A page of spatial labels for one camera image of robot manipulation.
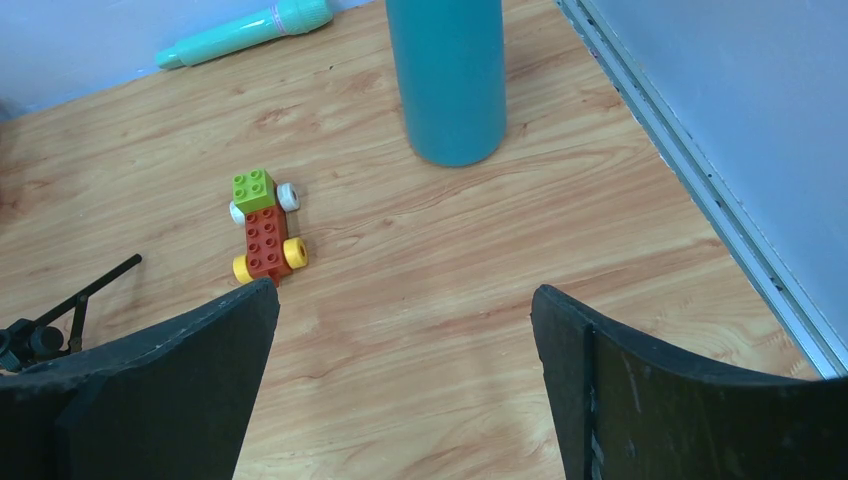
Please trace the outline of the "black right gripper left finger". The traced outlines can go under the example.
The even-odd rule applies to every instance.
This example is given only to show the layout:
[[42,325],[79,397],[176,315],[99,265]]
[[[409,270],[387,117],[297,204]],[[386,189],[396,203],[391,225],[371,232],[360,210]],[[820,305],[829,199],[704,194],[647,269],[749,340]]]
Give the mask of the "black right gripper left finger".
[[280,304],[257,280],[1,380],[5,479],[229,479]]

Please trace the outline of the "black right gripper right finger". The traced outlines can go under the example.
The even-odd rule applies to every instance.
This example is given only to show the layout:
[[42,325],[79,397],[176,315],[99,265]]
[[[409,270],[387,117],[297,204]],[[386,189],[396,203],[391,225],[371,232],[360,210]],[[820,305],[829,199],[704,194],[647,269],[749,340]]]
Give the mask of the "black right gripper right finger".
[[543,285],[531,323],[569,479],[843,479],[847,381],[682,349]]

